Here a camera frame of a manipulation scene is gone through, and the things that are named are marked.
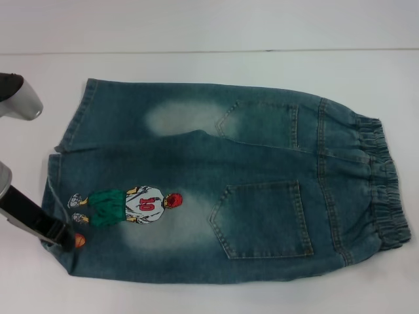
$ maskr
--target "denim pocket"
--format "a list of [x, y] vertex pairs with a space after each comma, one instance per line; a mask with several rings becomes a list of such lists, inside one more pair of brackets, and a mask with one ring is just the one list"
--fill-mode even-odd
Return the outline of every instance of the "denim pocket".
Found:
[[246, 144], [297, 148], [298, 105], [237, 101], [216, 123], [218, 134]]
[[313, 255], [298, 181], [227, 186], [209, 219], [228, 258]]

